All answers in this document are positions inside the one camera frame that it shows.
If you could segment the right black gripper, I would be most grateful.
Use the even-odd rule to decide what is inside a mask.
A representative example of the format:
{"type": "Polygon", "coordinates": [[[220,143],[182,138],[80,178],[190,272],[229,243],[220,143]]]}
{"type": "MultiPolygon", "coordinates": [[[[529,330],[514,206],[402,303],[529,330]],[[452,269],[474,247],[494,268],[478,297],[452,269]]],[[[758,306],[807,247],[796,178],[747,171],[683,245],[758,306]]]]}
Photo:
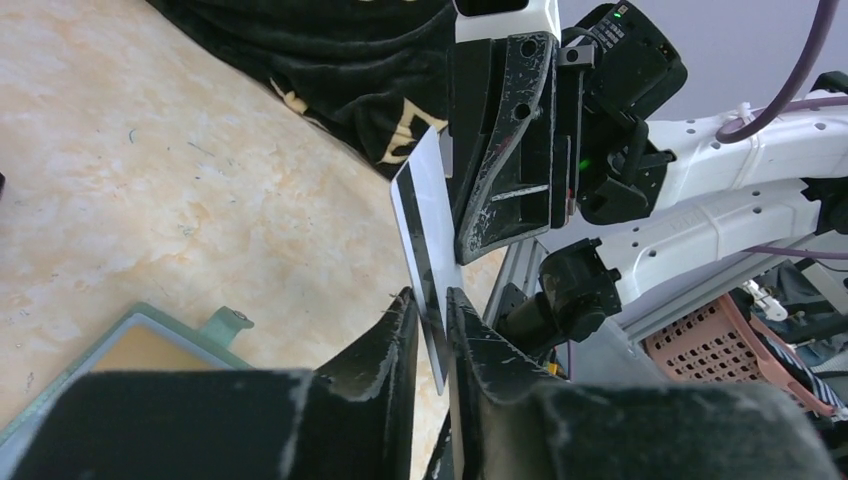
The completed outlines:
{"type": "Polygon", "coordinates": [[[679,53],[629,1],[599,5],[561,40],[557,50],[551,34],[525,33],[451,51],[461,265],[574,214],[611,225],[654,210],[676,157],[649,140],[647,119],[687,79],[679,53]]]}

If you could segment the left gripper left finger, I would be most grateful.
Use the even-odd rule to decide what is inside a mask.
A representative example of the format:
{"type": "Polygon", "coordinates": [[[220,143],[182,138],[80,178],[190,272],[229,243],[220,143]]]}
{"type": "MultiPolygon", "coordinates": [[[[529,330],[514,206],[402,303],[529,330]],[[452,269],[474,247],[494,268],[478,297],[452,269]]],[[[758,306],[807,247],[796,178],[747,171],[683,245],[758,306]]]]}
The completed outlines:
{"type": "Polygon", "coordinates": [[[410,288],[317,369],[111,371],[57,400],[15,479],[406,479],[410,288]]]}

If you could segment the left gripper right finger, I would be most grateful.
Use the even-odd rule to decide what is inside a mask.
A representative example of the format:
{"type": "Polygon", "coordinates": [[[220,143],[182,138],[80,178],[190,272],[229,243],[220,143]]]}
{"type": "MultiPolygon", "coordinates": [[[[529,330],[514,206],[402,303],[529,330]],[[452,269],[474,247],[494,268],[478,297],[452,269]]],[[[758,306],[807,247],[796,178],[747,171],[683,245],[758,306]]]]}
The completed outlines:
{"type": "Polygon", "coordinates": [[[777,389],[585,385],[558,378],[446,294],[457,479],[836,479],[777,389]]]}

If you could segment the white magnetic stripe card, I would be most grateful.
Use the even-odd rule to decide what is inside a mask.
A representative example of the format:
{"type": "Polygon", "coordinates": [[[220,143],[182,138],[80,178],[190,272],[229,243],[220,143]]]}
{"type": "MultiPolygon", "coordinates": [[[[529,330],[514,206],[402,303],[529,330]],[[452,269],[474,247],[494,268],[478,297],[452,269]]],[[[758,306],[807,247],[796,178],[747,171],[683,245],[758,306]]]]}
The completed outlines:
{"type": "Polygon", "coordinates": [[[449,371],[447,290],[461,287],[454,252],[454,221],[442,144],[431,127],[390,182],[390,198],[404,250],[436,391],[444,393],[449,371]]]}

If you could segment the green card holder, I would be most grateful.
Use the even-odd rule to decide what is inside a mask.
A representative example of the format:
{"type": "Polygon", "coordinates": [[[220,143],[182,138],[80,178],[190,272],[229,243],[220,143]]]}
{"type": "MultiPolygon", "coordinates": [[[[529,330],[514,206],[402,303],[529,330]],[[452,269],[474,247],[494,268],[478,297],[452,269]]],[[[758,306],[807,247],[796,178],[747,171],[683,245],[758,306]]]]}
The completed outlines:
{"type": "Polygon", "coordinates": [[[254,327],[248,317],[223,306],[198,329],[139,302],[75,359],[1,431],[1,460],[11,461],[27,446],[52,405],[77,378],[111,370],[244,369],[229,350],[239,333],[254,327]]]}

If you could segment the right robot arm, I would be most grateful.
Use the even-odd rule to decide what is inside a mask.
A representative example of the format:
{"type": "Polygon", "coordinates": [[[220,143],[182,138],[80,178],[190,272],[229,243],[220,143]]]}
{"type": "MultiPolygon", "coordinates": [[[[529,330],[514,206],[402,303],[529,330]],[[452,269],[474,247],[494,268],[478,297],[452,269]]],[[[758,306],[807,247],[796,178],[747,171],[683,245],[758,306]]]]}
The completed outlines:
{"type": "Polygon", "coordinates": [[[847,78],[771,105],[660,120],[687,79],[680,29],[633,1],[574,26],[554,1],[457,2],[451,54],[456,259],[577,217],[502,328],[522,349],[581,340],[646,292],[784,239],[847,230],[847,78]]]}

